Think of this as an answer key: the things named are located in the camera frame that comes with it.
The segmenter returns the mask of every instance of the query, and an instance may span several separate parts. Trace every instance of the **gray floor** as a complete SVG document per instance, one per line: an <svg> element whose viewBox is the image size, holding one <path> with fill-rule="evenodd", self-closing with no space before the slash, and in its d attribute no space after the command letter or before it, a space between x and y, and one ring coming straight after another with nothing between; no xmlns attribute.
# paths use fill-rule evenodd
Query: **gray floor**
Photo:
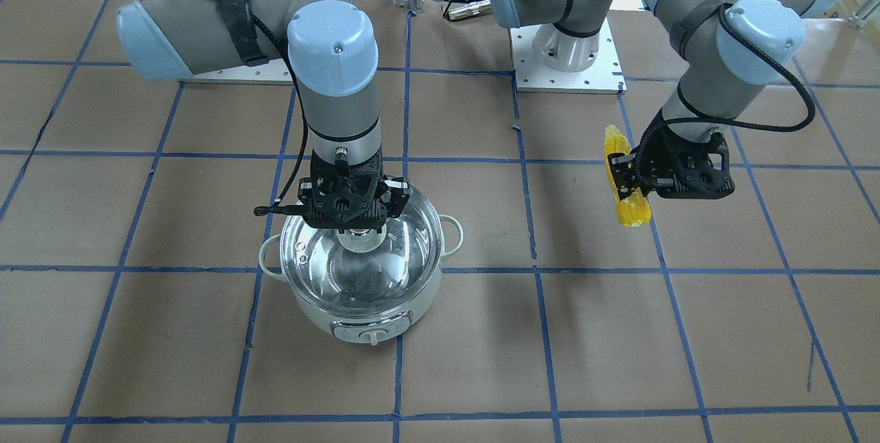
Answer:
<svg viewBox="0 0 880 443"><path fill-rule="evenodd" d="M732 133L734 195L651 197L624 229L604 127L640 136L685 69L651 14L610 15L626 94L518 94L491 19L359 1L388 170L467 232L426 317L371 348L255 268L290 88L141 79L127 1L0 0L0 441L880 441L880 58L857 30L807 22L820 117ZM774 85L744 118L801 108Z"/></svg>

